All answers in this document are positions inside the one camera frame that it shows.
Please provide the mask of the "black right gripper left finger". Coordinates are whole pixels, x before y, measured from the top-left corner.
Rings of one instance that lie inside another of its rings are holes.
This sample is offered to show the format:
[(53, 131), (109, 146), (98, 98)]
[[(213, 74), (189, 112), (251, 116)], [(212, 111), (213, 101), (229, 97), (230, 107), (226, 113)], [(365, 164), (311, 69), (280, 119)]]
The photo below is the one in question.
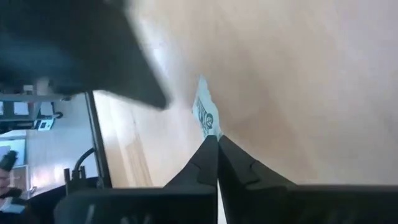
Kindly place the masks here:
[(164, 187), (90, 189), (67, 195), (56, 223), (216, 223), (218, 140), (208, 136)]

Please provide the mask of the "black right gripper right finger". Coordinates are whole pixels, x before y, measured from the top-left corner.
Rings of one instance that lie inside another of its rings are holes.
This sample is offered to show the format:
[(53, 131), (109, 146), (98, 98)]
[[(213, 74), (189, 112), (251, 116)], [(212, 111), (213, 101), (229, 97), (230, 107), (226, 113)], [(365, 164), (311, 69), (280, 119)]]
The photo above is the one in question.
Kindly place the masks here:
[(228, 223), (397, 224), (397, 186), (296, 184), (226, 136), (218, 178)]

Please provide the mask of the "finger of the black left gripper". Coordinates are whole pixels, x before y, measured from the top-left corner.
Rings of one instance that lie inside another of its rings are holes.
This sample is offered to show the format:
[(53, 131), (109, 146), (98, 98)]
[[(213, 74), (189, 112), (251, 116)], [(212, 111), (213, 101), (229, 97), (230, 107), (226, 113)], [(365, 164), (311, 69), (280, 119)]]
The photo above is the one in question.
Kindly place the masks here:
[(52, 72), (57, 92), (103, 90), (164, 109), (169, 98), (131, 25), (125, 1), (50, 1), (52, 37), (63, 67)]

